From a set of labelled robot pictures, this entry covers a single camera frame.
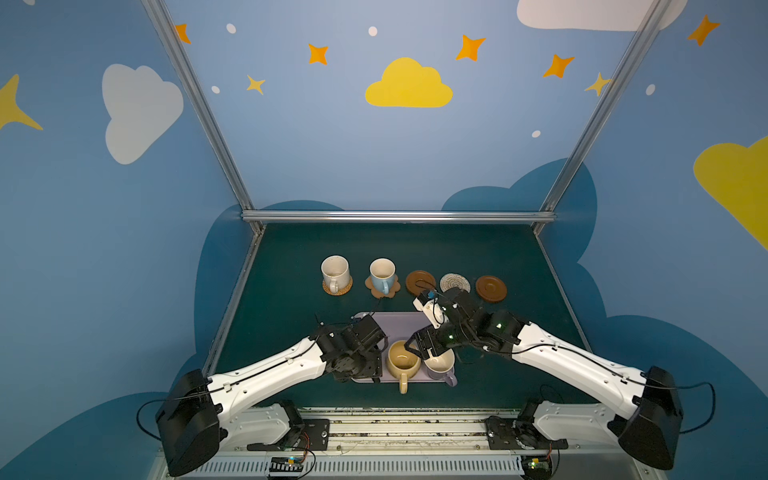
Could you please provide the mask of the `yellow mug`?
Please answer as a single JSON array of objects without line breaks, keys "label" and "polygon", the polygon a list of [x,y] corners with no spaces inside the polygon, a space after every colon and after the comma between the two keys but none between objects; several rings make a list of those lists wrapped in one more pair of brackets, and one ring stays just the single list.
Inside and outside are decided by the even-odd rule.
[{"label": "yellow mug", "polygon": [[405,340],[398,340],[389,347],[386,368],[398,384],[402,395],[408,392],[409,381],[419,372],[421,364],[421,358],[406,349]]}]

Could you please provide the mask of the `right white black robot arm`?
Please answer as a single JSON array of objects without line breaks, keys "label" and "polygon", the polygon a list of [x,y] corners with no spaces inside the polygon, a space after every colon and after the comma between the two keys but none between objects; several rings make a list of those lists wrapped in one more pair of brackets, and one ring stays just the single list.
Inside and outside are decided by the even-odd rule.
[{"label": "right white black robot arm", "polygon": [[550,334],[508,311],[493,313],[450,301],[414,301],[430,325],[407,340],[426,359],[458,347],[486,353],[544,371],[588,394],[612,411],[607,431],[629,456],[659,470],[674,466],[684,417],[678,386],[668,371],[623,366]]}]

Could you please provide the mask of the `white cream mug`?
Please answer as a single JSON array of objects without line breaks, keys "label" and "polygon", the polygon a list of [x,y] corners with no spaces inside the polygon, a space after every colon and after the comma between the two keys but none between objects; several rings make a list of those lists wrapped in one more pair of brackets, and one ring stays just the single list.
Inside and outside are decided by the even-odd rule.
[{"label": "white cream mug", "polygon": [[340,255],[332,255],[324,259],[321,263],[321,273],[323,281],[332,289],[336,285],[344,287],[352,278],[347,259]]}]

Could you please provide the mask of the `lavender mug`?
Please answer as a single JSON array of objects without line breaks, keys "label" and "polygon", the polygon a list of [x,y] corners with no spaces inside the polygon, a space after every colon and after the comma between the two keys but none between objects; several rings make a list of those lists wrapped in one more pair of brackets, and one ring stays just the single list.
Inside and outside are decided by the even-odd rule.
[{"label": "lavender mug", "polygon": [[458,384],[455,375],[456,356],[452,349],[449,349],[440,356],[430,356],[422,361],[428,377],[437,382],[443,382],[449,387],[456,387]]}]

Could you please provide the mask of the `brown wooden round coaster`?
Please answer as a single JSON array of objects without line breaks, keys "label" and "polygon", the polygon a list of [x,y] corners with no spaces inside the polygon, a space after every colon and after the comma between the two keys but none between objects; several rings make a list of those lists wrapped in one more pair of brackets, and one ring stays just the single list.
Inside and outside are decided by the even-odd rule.
[{"label": "brown wooden round coaster", "polygon": [[475,282],[475,289],[479,297],[488,303],[499,303],[508,295],[507,285],[492,275],[479,277]]}]

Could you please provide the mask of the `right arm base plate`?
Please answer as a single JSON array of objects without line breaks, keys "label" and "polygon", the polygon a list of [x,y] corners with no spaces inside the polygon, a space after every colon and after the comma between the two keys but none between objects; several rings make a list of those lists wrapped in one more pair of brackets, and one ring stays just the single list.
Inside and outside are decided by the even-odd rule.
[{"label": "right arm base plate", "polygon": [[486,437],[491,450],[566,450],[566,439],[545,438],[531,422],[490,416],[485,419]]}]

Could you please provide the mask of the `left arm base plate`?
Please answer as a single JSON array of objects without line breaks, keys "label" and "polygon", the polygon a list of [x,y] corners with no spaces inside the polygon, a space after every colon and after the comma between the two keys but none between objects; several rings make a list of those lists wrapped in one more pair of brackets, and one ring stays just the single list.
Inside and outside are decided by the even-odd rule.
[{"label": "left arm base plate", "polygon": [[330,421],[328,419],[302,420],[298,424],[290,424],[288,432],[276,443],[250,443],[247,451],[303,451],[304,449],[326,451],[330,438]]}]

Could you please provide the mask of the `dark wooden round coaster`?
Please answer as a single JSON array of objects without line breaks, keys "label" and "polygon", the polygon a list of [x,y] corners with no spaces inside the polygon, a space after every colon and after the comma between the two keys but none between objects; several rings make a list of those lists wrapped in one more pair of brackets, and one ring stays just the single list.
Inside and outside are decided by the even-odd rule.
[{"label": "dark wooden round coaster", "polygon": [[406,288],[408,292],[417,297],[423,291],[432,291],[436,287],[434,276],[424,270],[414,270],[406,277]]}]

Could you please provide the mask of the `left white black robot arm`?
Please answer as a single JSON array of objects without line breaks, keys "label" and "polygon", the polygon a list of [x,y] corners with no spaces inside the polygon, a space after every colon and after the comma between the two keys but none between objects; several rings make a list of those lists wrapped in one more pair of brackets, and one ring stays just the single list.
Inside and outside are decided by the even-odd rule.
[{"label": "left white black robot arm", "polygon": [[182,375],[155,414],[168,473],[183,476],[235,437],[244,410],[297,384],[330,374],[339,382],[378,379],[387,335],[372,315],[346,325],[320,325],[286,350],[234,371]]}]

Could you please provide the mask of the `light blue mug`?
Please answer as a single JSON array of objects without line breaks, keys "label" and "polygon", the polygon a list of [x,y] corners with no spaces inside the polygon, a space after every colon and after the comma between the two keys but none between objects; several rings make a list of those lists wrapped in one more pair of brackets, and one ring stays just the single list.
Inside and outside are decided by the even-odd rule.
[{"label": "light blue mug", "polygon": [[370,264],[370,281],[372,288],[384,296],[394,292],[396,267],[388,258],[378,258]]}]

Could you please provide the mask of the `white woven round coaster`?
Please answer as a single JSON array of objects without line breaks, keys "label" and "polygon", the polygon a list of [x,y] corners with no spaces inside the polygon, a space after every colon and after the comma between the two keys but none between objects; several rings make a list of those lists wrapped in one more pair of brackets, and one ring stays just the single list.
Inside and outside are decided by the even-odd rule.
[{"label": "white woven round coaster", "polygon": [[471,291],[471,285],[469,280],[457,273],[447,273],[443,275],[439,281],[440,289],[443,292],[447,292],[450,289],[458,288],[465,292]]}]

